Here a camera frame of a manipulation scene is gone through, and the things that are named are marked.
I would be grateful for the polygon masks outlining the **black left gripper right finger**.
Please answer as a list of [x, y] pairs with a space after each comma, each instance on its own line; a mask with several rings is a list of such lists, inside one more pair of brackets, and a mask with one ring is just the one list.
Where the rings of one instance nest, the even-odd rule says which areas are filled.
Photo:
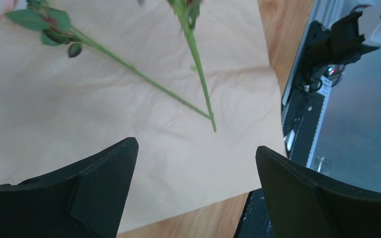
[[278, 238], [381, 238], [381, 193], [335, 180], [266, 146], [256, 166]]

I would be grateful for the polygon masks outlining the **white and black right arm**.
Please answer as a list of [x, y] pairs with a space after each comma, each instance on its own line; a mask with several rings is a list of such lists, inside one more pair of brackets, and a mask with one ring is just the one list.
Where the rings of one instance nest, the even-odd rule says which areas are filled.
[[381, 4], [366, 7], [336, 21], [330, 35], [306, 51], [310, 66], [351, 64], [381, 45]]

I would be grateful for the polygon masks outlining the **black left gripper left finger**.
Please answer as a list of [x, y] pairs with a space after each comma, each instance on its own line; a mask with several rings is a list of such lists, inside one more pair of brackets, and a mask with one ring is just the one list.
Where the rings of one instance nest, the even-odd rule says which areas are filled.
[[0, 238], [114, 238], [138, 154], [126, 138], [17, 185], [0, 185]]

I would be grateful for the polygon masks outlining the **green and peach wrapping paper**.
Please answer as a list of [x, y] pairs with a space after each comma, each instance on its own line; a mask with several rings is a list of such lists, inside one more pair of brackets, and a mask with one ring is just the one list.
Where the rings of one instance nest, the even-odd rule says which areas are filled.
[[285, 154], [281, 94], [255, 0], [206, 0], [194, 31], [216, 127], [102, 53], [45, 46], [1, 14], [0, 184], [139, 144], [119, 232], [260, 187], [255, 153]]

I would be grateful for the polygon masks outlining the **pink fake flower stem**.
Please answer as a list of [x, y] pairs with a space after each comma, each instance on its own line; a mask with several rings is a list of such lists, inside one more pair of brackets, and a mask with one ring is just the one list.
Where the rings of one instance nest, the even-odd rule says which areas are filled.
[[195, 63], [195, 69], [199, 74], [201, 86], [203, 89], [206, 106], [208, 109], [208, 113], [203, 112], [202, 110], [198, 109], [196, 106], [192, 105], [190, 102], [184, 100], [179, 95], [175, 94], [174, 92], [168, 90], [167, 88], [163, 87], [162, 85], [158, 84], [157, 82], [150, 79], [148, 76], [142, 74], [139, 70], [137, 70], [135, 67], [131, 67], [130, 70], [132, 70], [135, 74], [140, 76], [143, 80], [147, 81], [154, 87], [160, 89], [161, 91], [165, 92], [169, 96], [173, 97], [174, 99], [178, 100], [185, 106], [191, 108], [195, 112], [203, 115], [204, 117], [210, 119], [213, 131], [217, 131], [216, 122], [214, 119], [214, 113], [211, 107], [211, 101], [210, 96], [208, 93], [208, 86], [206, 83], [206, 79], [204, 76], [204, 72], [202, 69], [202, 64], [199, 56], [199, 52], [196, 45], [196, 40], [193, 34], [196, 20], [199, 17], [200, 12], [200, 6], [202, 4], [201, 0], [169, 0], [167, 1], [171, 9], [173, 10], [174, 14], [177, 16], [180, 24], [181, 24], [181, 30], [187, 40], [190, 52], [192, 54], [194, 63]]
[[133, 66], [75, 28], [67, 12], [50, 7], [46, 0], [0, 0], [0, 15], [26, 29], [40, 32], [43, 45], [68, 45], [69, 58], [77, 57], [83, 45], [88, 45], [129, 70]]

